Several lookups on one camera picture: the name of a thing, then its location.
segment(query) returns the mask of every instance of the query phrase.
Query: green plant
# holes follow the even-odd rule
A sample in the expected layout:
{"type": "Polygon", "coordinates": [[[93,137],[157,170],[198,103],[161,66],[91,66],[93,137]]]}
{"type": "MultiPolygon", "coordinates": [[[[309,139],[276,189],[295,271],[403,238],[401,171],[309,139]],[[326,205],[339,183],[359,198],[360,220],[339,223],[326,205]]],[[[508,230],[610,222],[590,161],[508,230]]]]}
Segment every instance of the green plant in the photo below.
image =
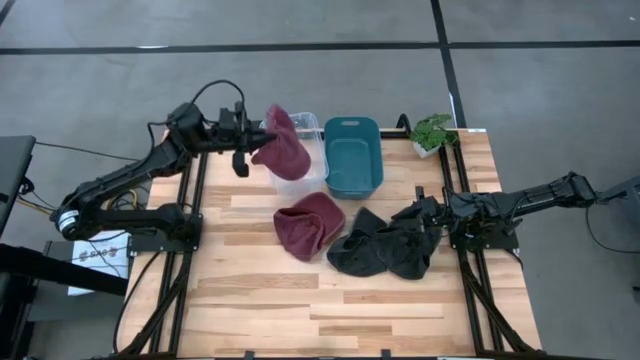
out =
{"type": "Polygon", "coordinates": [[[411,131],[411,141],[420,144],[427,151],[442,144],[454,143],[457,140],[456,134],[442,127],[450,120],[451,115],[449,114],[433,114],[418,121],[416,127],[411,131]]]}

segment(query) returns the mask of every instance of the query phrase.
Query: maroon cloth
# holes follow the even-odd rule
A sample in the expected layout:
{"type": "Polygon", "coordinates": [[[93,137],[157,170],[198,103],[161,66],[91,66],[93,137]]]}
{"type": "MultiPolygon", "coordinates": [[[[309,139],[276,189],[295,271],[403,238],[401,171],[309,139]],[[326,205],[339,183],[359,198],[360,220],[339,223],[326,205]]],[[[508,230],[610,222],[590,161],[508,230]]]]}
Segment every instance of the maroon cloth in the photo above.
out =
{"type": "Polygon", "coordinates": [[[302,261],[310,261],[323,244],[344,226],[344,213],[325,193],[307,195],[290,208],[276,211],[273,224],[282,246],[302,261]]]}
{"type": "Polygon", "coordinates": [[[251,158],[254,165],[265,165],[271,172],[284,180],[298,180],[311,167],[311,157],[302,146],[296,127],[289,114],[278,105],[271,105],[267,112],[267,133],[278,137],[264,145],[251,158]]]}

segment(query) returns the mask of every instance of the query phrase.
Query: white pot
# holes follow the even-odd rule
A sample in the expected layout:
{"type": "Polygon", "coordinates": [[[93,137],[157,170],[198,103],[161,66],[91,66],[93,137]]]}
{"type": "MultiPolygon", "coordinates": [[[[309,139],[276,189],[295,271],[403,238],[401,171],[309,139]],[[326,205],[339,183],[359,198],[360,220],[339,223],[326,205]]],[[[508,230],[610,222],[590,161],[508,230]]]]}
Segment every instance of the white pot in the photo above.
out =
{"type": "Polygon", "coordinates": [[[429,155],[433,155],[437,153],[438,150],[440,150],[440,146],[442,145],[438,145],[431,150],[425,150],[422,146],[420,146],[420,144],[413,143],[413,148],[416,150],[416,153],[418,154],[418,156],[420,156],[420,158],[422,159],[426,158],[429,155]]]}

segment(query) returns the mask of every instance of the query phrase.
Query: teal container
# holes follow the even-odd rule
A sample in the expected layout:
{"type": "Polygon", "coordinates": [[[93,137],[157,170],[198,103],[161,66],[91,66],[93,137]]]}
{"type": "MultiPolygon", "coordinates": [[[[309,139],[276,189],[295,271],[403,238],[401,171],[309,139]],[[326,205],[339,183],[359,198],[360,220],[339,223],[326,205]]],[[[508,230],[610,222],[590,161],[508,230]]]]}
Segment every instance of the teal container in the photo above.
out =
{"type": "Polygon", "coordinates": [[[365,117],[338,117],[324,126],[331,195],[366,199],[382,184],[384,170],[378,124],[365,117]]]}

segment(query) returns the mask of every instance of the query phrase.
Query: wooden table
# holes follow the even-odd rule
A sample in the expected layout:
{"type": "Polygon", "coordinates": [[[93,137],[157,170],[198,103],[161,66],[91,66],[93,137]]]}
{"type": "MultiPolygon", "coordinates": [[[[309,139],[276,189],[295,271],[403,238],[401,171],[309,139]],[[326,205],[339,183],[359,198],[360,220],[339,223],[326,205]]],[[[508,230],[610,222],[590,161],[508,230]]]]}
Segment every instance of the wooden table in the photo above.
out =
{"type": "MultiPolygon", "coordinates": [[[[487,134],[461,130],[460,138],[471,190],[499,191],[487,134]]],[[[385,181],[371,198],[336,200],[347,216],[343,234],[361,206],[388,220],[415,200],[416,185],[442,201],[437,155],[420,159],[411,142],[400,139],[383,140],[382,151],[385,181]]],[[[194,164],[191,189],[196,171],[194,164]]],[[[369,278],[339,273],[328,263],[326,248],[310,263],[298,261],[280,246],[272,223],[275,210],[292,203],[276,195],[266,168],[250,171],[248,178],[238,178],[230,153],[209,156],[204,233],[191,267],[178,356],[240,356],[245,350],[257,356],[379,356],[381,349],[397,356],[473,354],[458,260],[447,239],[419,281],[389,272],[369,278]]],[[[175,202],[178,185],[179,176],[155,180],[149,207],[175,202]]],[[[149,257],[136,258],[130,286],[149,257]]],[[[500,250],[486,251],[486,258],[497,306],[523,339],[539,348],[520,265],[500,250]]],[[[133,295],[120,328],[120,348],[155,309],[163,266],[164,254],[133,295]]],[[[485,346],[491,349],[486,313],[478,308],[485,346]]],[[[161,350],[167,349],[172,318],[170,309],[161,350]]]]}

